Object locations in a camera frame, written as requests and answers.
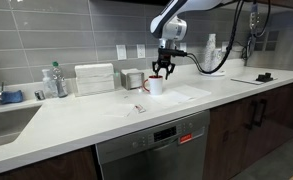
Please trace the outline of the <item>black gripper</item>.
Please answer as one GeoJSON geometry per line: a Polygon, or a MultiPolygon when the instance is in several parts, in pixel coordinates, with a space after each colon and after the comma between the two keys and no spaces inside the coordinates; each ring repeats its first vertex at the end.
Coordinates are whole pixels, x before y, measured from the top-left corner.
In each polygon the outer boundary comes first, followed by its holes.
{"type": "Polygon", "coordinates": [[[166,69],[165,79],[168,79],[168,76],[173,73],[175,69],[175,64],[171,62],[171,57],[181,56],[185,57],[187,53],[182,50],[177,49],[158,49],[158,59],[152,62],[152,69],[155,77],[159,77],[159,70],[161,68],[166,69]]]}

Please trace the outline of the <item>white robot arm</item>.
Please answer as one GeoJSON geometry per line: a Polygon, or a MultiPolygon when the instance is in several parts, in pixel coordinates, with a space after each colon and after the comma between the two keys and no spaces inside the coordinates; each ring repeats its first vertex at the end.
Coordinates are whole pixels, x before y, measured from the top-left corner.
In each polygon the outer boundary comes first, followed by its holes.
{"type": "Polygon", "coordinates": [[[226,62],[236,35],[237,24],[242,10],[243,2],[239,1],[234,13],[232,31],[229,39],[226,53],[221,62],[213,70],[204,70],[195,55],[182,50],[175,46],[176,41],[181,41],[187,34],[187,21],[180,17],[181,14],[188,11],[208,11],[222,7],[232,0],[170,0],[166,7],[152,19],[150,23],[151,34],[159,40],[158,58],[152,62],[152,71],[156,76],[161,69],[166,70],[165,79],[173,73],[175,64],[171,62],[172,57],[190,56],[196,64],[198,70],[203,74],[213,74],[221,69],[226,62]]]}

